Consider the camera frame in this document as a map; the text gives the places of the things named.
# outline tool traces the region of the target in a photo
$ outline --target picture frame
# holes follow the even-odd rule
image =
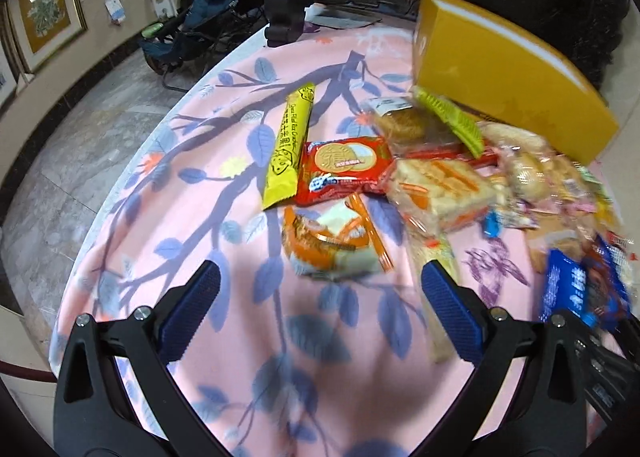
[[[7,0],[6,10],[26,73],[34,74],[86,31],[80,0]]]
[[[3,5],[0,8],[0,116],[14,99],[21,67],[8,19],[6,5]]]

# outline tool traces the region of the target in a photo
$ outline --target white label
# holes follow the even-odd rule
[[[411,101],[403,97],[372,98],[367,103],[380,116],[384,116],[388,112],[401,111],[412,107]]]

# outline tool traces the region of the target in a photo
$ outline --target red snack package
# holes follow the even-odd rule
[[[351,193],[384,193],[393,158],[383,138],[362,137],[305,144],[296,204],[308,206]]]
[[[459,160],[465,161],[475,169],[485,166],[497,166],[498,154],[494,147],[484,147],[484,152],[479,158],[474,158],[471,152],[462,145],[443,145],[432,150],[417,150],[404,156],[411,160]]]

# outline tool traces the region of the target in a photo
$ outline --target purple bird print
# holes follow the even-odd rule
[[[469,266],[471,275],[480,284],[478,290],[480,298],[485,306],[491,308],[497,304],[504,279],[508,275],[527,287],[529,282],[509,259],[509,248],[502,239],[489,239],[488,242],[489,252],[478,248],[468,249],[466,254],[469,258],[464,263]]]

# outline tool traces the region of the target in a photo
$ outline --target blue gripper pad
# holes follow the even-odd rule
[[[484,354],[482,328],[458,296],[458,285],[438,262],[422,268],[422,292],[438,315],[458,355],[478,366]]]
[[[163,365],[182,358],[194,334],[220,292],[220,270],[215,263],[206,261],[184,285],[169,293],[180,293],[172,310],[158,330],[158,355]]]

